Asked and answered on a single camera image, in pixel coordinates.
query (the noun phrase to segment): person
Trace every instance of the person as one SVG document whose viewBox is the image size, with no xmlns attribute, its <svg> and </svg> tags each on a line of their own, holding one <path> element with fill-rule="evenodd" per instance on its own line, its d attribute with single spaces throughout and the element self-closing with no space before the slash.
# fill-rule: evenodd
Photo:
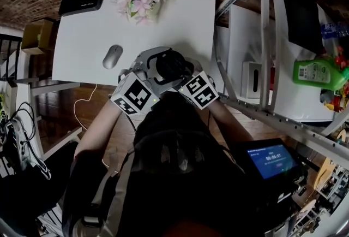
<svg viewBox="0 0 349 237">
<path fill-rule="evenodd" d="M 208 110 L 231 151 L 235 145 L 253 140 L 219 100 Z M 77 225 L 91 213 L 91 203 L 107 173 L 101 160 L 121 113 L 108 101 L 75 150 L 63 203 L 65 236 L 88 236 L 81 234 Z M 257 226 L 251 226 L 253 189 L 244 188 L 247 178 L 243 171 L 179 93 L 166 92 L 152 107 L 137 128 L 133 147 L 127 191 L 120 191 L 118 185 L 125 181 L 130 153 L 121 172 L 107 179 L 101 203 L 94 210 L 104 229 L 110 228 L 106 234 L 94 236 L 260 234 Z M 110 220 L 115 212 L 119 220 Z M 99 232 L 103 225 L 97 227 Z"/>
</svg>

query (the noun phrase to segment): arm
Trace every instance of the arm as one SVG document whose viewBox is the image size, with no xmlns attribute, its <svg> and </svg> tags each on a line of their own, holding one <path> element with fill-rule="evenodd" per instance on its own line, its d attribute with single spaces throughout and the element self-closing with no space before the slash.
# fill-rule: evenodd
<svg viewBox="0 0 349 237">
<path fill-rule="evenodd" d="M 102 157 L 121 112 L 113 101 L 108 100 L 83 135 L 74 157 L 84 150 L 100 152 Z"/>
<path fill-rule="evenodd" d="M 208 106 L 208 109 L 230 150 L 237 142 L 253 141 L 252 136 L 221 102 L 215 100 Z"/>
</svg>

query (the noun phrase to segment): wooden floor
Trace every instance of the wooden floor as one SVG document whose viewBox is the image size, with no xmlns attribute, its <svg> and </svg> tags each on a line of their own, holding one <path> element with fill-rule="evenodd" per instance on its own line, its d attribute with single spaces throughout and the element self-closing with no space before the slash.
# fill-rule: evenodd
<svg viewBox="0 0 349 237">
<path fill-rule="evenodd" d="M 52 73 L 52 61 L 53 54 L 32 56 L 32 76 L 50 75 Z M 54 83 L 56 82 L 52 80 L 42 80 L 38 85 Z M 74 103 L 78 99 L 88 99 L 94 87 L 95 85 L 93 84 L 82 84 L 79 88 L 41 94 L 35 98 L 37 112 L 42 116 L 42 120 L 39 121 L 38 125 L 44 152 L 49 150 L 55 141 L 64 136 L 68 131 L 79 126 L 73 112 Z M 76 104 L 76 115 L 85 127 L 88 128 L 114 89 L 115 87 L 113 86 L 98 85 L 90 102 L 80 101 Z M 261 140 L 279 137 L 285 140 L 286 137 L 284 135 L 260 121 L 251 120 L 239 111 L 232 108 L 229 109 L 254 139 Z M 203 121 L 207 123 L 208 111 L 204 110 L 199 113 Z M 144 117 L 145 115 L 131 117 L 135 127 L 142 122 Z M 209 122 L 209 129 L 216 140 L 224 145 L 224 139 L 212 117 Z M 119 162 L 121 162 L 127 152 L 126 146 L 133 141 L 134 135 L 135 133 L 131 124 L 125 115 L 122 114 L 111 135 L 104 162 L 108 163 L 108 154 L 114 152 L 118 153 Z"/>
</svg>

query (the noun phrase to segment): white table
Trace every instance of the white table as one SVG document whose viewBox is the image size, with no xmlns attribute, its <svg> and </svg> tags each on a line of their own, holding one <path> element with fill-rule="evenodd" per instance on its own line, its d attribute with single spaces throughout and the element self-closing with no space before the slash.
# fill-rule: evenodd
<svg viewBox="0 0 349 237">
<path fill-rule="evenodd" d="M 215 0 L 166 0 L 159 21 L 152 25 L 136 25 L 121 18 L 112 1 L 103 0 L 98 11 L 62 17 L 53 79 L 117 85 L 121 69 L 128 69 L 140 52 L 157 46 L 169 46 L 197 59 L 209 71 Z M 102 61 L 115 44 L 123 48 L 123 54 L 117 65 L 107 70 Z"/>
</svg>

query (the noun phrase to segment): cardboard box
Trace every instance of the cardboard box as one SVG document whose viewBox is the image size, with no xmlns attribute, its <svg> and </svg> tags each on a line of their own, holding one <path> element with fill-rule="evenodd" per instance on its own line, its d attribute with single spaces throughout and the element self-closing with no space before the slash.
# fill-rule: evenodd
<svg viewBox="0 0 349 237">
<path fill-rule="evenodd" d="M 52 47 L 53 22 L 38 20 L 26 25 L 23 33 L 22 51 L 30 55 L 41 55 L 45 51 L 54 50 Z"/>
</svg>

